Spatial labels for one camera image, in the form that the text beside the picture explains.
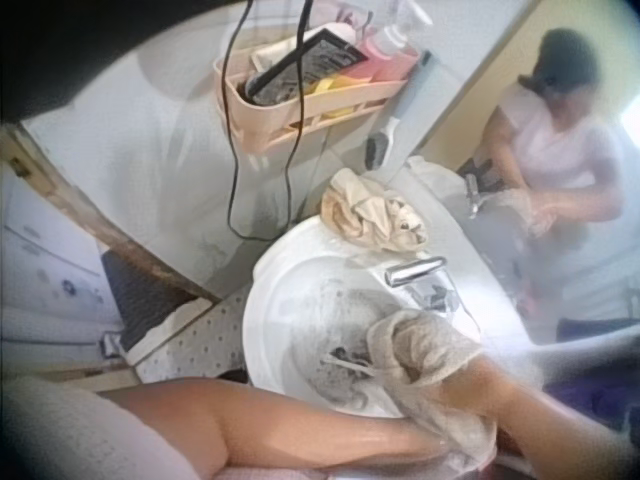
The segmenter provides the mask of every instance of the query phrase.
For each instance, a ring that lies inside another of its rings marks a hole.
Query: pink basket
[[[259,107],[244,101],[237,86],[247,80],[255,68],[250,54],[254,48],[240,50],[229,59],[227,68],[227,99],[231,116],[231,133],[236,145],[246,153],[262,153],[297,135],[296,124],[300,120],[298,99],[292,99],[271,107]],[[218,113],[225,127],[222,104],[222,59],[214,64],[215,94]],[[406,80],[375,82],[364,85],[327,90],[305,95],[305,121],[303,135],[328,128],[352,118],[376,112],[384,108],[406,84]],[[351,107],[353,110],[336,118],[323,117],[324,113]]]

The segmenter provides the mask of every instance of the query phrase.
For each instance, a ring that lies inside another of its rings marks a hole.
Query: toothbrush
[[[429,58],[431,58],[431,53],[427,51],[414,67],[410,79],[415,85],[420,85],[424,81],[428,72],[426,66]],[[400,99],[398,100],[395,111],[391,115],[391,118],[389,118],[387,124],[379,132],[369,135],[367,138],[364,158],[367,170],[378,170],[389,160],[391,151],[393,150],[396,127],[400,123],[400,120],[402,120],[407,109],[413,103],[417,90],[419,90],[419,87],[412,89],[412,91],[408,91],[407,87],[405,87],[405,90],[400,94]]]

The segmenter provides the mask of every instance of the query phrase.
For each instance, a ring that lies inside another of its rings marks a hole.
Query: sink
[[[352,245],[319,217],[289,231],[254,269],[243,326],[254,385],[348,413],[395,416],[381,406],[386,399],[365,405],[373,382],[367,385],[362,374],[321,360],[337,348],[366,353],[369,326],[401,308],[420,308],[411,286],[391,289],[384,283],[388,267],[415,258]],[[435,272],[420,289],[444,288],[447,282],[443,272]],[[447,320],[461,329],[473,325],[462,311],[443,316]]]
[[[453,285],[463,308],[448,320],[463,333],[476,335],[494,361],[520,381],[541,385],[634,348],[640,327],[586,340],[535,345],[496,275],[423,180],[419,168],[426,162],[411,160],[389,186],[427,220],[430,254],[448,262],[446,273],[438,271],[427,277],[421,290]],[[370,402],[362,409],[355,408],[361,399],[353,392],[338,391],[331,398],[325,392],[323,396],[313,377],[317,374],[329,383],[344,380],[340,375],[346,372],[332,373],[321,364],[323,355],[339,346],[362,349],[362,332],[372,322],[399,308],[420,307],[411,286],[390,289],[383,280],[387,268],[415,258],[414,254],[371,252],[352,245],[326,228],[319,217],[289,231],[269,248],[253,272],[243,325],[253,384],[348,413],[398,415],[388,408],[384,395],[379,405]],[[373,392],[369,387],[367,394]]]

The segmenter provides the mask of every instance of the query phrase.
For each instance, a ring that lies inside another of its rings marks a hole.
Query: electrical cord
[[[251,7],[253,6],[254,0],[247,0],[247,6],[245,7],[240,20],[238,21],[238,25],[236,25],[233,34],[231,35],[231,39],[229,40],[229,46],[227,47],[227,51],[224,56],[224,61],[222,63],[222,74],[221,74],[221,83],[222,83],[222,104],[224,109],[225,116],[225,124],[227,127],[227,139],[229,141],[229,147],[231,148],[231,153],[233,155],[234,160],[234,169],[233,169],[233,180],[231,182],[231,195],[229,196],[229,204],[227,207],[227,226],[241,240],[253,240],[260,242],[272,242],[277,240],[281,235],[283,235],[289,225],[291,223],[292,210],[293,210],[293,200],[292,200],[292,191],[291,191],[291,178],[289,176],[289,168],[293,161],[293,158],[298,150],[298,145],[300,144],[300,139],[302,138],[302,130],[304,128],[304,86],[302,84],[302,44],[304,42],[304,31],[309,22],[309,16],[311,14],[311,7],[313,6],[313,0],[305,0],[304,6],[302,7],[302,13],[300,14],[300,20],[298,21],[298,28],[296,32],[296,73],[298,77],[298,96],[300,98],[300,121],[298,122],[298,133],[296,135],[295,143],[291,149],[291,153],[289,154],[289,158],[287,159],[287,163],[284,167],[284,179],[285,186],[287,190],[287,222],[284,226],[284,231],[279,233],[273,237],[265,238],[253,235],[243,235],[238,230],[235,229],[231,222],[231,216],[233,213],[233,204],[236,197],[236,192],[238,188],[238,174],[240,170],[240,162],[238,160],[238,154],[236,152],[235,145],[233,143],[233,136],[231,134],[231,117],[229,116],[229,100],[227,98],[227,67],[229,65],[229,59],[231,57],[231,51],[233,49],[233,45],[236,41],[238,33],[240,33],[240,29],[242,25],[246,21],[249,16],[249,12],[251,11]]]

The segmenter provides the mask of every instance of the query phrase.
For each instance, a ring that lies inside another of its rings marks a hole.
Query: soapy water
[[[292,357],[309,385],[335,407],[361,410],[367,396],[358,388],[366,375],[323,362],[327,354],[347,352],[366,358],[367,329],[400,307],[383,290],[345,288],[339,279],[324,280],[315,295],[301,299],[304,320],[292,325]]]

